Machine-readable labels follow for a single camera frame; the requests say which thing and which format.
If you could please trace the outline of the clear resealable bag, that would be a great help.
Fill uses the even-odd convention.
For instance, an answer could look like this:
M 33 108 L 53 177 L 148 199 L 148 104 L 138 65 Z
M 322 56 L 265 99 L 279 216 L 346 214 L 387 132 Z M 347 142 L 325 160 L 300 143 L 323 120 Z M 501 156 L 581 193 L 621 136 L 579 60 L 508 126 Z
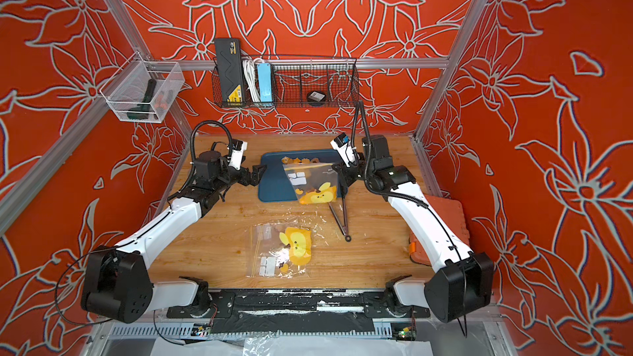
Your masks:
M 288 163 L 283 168 L 301 205 L 338 200 L 339 175 L 332 163 Z

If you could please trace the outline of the black metal tongs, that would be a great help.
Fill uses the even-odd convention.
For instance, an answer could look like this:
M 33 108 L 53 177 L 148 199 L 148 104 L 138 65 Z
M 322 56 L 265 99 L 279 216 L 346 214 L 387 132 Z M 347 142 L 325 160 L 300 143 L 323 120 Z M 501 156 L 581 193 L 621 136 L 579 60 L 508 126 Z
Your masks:
M 352 237 L 349 233 L 349 219 L 348 219 L 348 209 L 347 209 L 346 199 L 341 198 L 339 208 L 337 208 L 333 203 L 329 203 L 328 207 L 345 241 L 351 242 Z

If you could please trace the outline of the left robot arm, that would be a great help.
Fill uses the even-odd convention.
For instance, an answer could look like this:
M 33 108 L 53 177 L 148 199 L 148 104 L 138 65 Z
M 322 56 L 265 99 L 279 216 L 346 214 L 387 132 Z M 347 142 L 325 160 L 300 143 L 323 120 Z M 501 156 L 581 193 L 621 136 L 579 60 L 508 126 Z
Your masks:
M 137 232 L 112 247 L 97 247 L 87 254 L 80 305 L 82 310 L 130 324 L 143 314 L 163 308 L 184 308 L 193 316 L 204 316 L 212 308 L 206 281 L 181 276 L 176 281 L 154 283 L 149 268 L 184 230 L 197 223 L 236 184 L 257 186 L 266 171 L 264 165 L 242 165 L 247 143 L 233 138 L 228 127 L 217 121 L 203 121 L 220 128 L 227 137 L 227 150 L 211 148 L 196 153 L 190 147 L 191 169 L 179 191 L 168 198 L 167 208 Z

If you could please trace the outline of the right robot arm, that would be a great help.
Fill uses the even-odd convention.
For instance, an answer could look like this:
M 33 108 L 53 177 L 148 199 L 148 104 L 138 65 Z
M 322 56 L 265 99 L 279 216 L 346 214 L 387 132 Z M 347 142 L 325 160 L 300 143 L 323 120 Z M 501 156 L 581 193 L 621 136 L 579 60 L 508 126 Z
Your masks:
M 485 253 L 474 252 L 441 219 L 406 166 L 393 162 L 387 139 L 369 132 L 364 104 L 354 107 L 353 125 L 364 129 L 363 150 L 353 134 L 331 141 L 342 162 L 335 169 L 346 193 L 357 181 L 382 197 L 404 219 L 422 246 L 434 272 L 430 280 L 402 276 L 386 286 L 389 308 L 428 308 L 442 323 L 456 321 L 467 330 L 467 315 L 491 302 L 495 267 Z

